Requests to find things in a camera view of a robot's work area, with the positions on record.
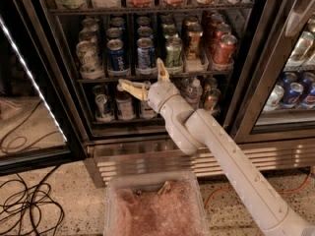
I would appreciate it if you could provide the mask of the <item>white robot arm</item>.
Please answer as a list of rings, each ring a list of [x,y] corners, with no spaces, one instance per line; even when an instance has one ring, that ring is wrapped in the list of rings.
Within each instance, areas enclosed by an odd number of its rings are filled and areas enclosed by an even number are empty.
[[[315,225],[284,201],[218,121],[180,95],[161,60],[157,70],[157,82],[149,88],[124,79],[118,83],[162,116],[166,131],[184,153],[193,154],[202,146],[210,150],[265,236],[315,236]]]

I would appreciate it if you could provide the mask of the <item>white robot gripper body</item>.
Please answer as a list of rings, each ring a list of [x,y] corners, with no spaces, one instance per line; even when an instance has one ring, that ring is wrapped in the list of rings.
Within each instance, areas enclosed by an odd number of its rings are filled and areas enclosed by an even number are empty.
[[[159,113],[162,106],[173,96],[178,95],[179,90],[172,82],[159,81],[151,85],[148,92],[148,104]]]

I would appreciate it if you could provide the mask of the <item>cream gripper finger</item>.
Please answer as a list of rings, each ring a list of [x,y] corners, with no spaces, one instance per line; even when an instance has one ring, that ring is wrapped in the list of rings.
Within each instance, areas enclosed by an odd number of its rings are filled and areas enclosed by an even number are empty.
[[[159,82],[169,82],[169,73],[160,58],[157,59],[157,80]]]
[[[137,99],[141,101],[145,101],[148,99],[149,91],[146,89],[146,85],[144,83],[137,83],[124,79],[119,79],[118,84]]]

